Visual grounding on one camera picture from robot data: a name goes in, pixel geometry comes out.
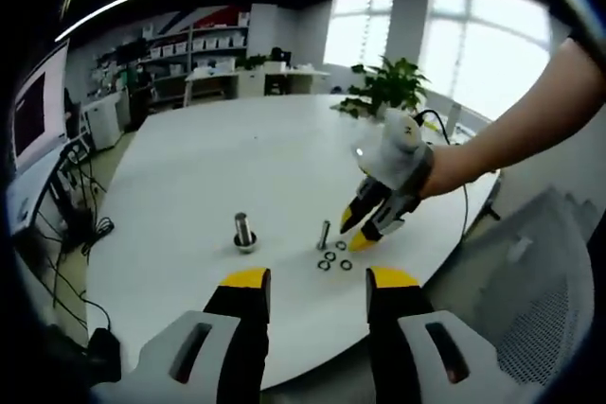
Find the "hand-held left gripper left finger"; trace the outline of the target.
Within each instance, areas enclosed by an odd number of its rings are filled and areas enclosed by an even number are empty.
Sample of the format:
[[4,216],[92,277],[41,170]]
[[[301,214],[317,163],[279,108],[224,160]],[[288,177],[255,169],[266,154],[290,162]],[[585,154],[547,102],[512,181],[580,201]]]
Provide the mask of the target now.
[[201,311],[151,338],[119,381],[94,386],[97,403],[257,403],[269,351],[271,272],[233,272]]

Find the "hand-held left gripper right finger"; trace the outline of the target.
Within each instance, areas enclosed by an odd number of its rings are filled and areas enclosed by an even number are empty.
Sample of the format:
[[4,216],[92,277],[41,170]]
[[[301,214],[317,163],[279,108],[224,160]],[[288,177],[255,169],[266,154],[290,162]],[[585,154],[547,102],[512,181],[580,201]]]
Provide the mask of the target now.
[[419,282],[367,268],[368,352],[379,403],[533,403],[543,388],[502,371],[495,348],[453,313],[434,310]]

